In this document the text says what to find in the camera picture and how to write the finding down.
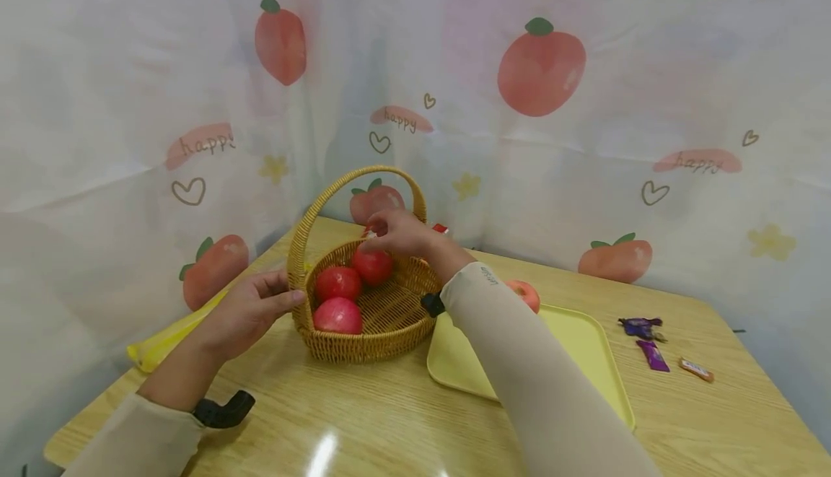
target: wooden table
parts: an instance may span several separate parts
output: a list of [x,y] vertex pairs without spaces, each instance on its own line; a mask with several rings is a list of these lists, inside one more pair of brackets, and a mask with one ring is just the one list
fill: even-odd
[[[307,259],[357,237],[354,224],[318,219]],[[285,258],[291,233],[247,269]],[[632,401],[635,435],[666,476],[831,476],[831,457],[780,391],[704,302],[472,252],[502,279],[531,282],[551,305],[603,324]],[[621,317],[665,320],[671,373],[652,372]],[[245,423],[210,432],[188,476],[520,476],[519,446],[500,405],[431,380],[430,342],[391,362],[338,367],[307,356],[291,318],[228,363],[209,397],[257,397]],[[684,355],[716,374],[702,382],[674,367]],[[57,432],[45,458],[66,467],[144,379],[131,369]]]

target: person's hand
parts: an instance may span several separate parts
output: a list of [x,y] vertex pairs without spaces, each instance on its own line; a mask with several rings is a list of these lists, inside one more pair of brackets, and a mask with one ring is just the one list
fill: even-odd
[[225,362],[246,352],[275,320],[305,300],[289,291],[285,270],[248,276],[175,347],[137,394],[175,411],[192,411]]
[[367,225],[377,237],[361,243],[364,252],[386,250],[408,257],[426,257],[443,236],[404,209],[381,210],[372,214]]
[[238,281],[189,335],[204,350],[228,362],[246,352],[275,320],[306,299],[289,291],[286,270],[269,271]]
[[427,227],[404,209],[381,210],[367,224],[378,237],[361,243],[364,252],[386,250],[410,257],[421,257],[439,276],[442,285],[453,279],[461,268],[475,262],[463,247],[449,237]]

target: person's right hand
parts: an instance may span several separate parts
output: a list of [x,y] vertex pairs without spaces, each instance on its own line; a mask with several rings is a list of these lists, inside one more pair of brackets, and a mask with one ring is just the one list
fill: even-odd
[[373,214],[367,224],[378,237],[362,242],[359,247],[362,251],[386,250],[421,257],[430,263],[442,285],[476,260],[451,238],[427,227],[404,209],[381,210]]
[[442,238],[415,215],[404,209],[381,210],[366,222],[377,237],[361,244],[361,251],[386,250],[408,257],[427,257],[434,243]]

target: apple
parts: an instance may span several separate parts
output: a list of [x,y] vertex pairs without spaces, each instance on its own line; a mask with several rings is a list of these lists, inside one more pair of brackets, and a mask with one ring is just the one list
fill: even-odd
[[355,268],[330,266],[317,275],[314,289],[317,300],[321,302],[334,297],[343,297],[355,302],[361,296],[363,287],[361,275]]
[[359,335],[363,330],[361,308],[343,297],[330,298],[318,307],[312,316],[314,328],[327,333]]
[[505,284],[514,290],[514,293],[522,298],[523,302],[528,304],[531,311],[535,313],[540,312],[540,293],[528,282],[521,280],[506,280]]
[[352,255],[352,268],[361,275],[367,286],[381,286],[392,276],[392,256],[381,250],[375,252],[361,252],[360,249]]

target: black wrist device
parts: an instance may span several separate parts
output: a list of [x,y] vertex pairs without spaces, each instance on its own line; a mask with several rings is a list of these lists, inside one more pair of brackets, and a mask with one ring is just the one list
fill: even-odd
[[424,307],[431,318],[436,318],[444,312],[444,302],[441,301],[439,293],[427,293],[421,297],[421,307]]
[[255,396],[237,390],[224,406],[213,400],[199,400],[192,414],[208,428],[232,428],[242,423],[256,402]]

